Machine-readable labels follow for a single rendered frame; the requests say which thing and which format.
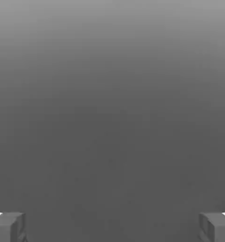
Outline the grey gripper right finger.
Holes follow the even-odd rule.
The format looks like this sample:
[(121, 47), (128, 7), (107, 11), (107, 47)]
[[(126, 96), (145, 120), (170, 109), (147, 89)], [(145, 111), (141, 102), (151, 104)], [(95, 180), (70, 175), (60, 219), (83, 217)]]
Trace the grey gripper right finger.
[(199, 241), (225, 242), (225, 212), (199, 214)]

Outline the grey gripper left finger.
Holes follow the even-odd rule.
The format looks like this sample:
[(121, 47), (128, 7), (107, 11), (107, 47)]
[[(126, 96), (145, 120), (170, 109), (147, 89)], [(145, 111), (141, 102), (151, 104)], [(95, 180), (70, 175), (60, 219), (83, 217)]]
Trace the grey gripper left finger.
[(27, 242), (26, 213), (0, 212), (0, 242)]

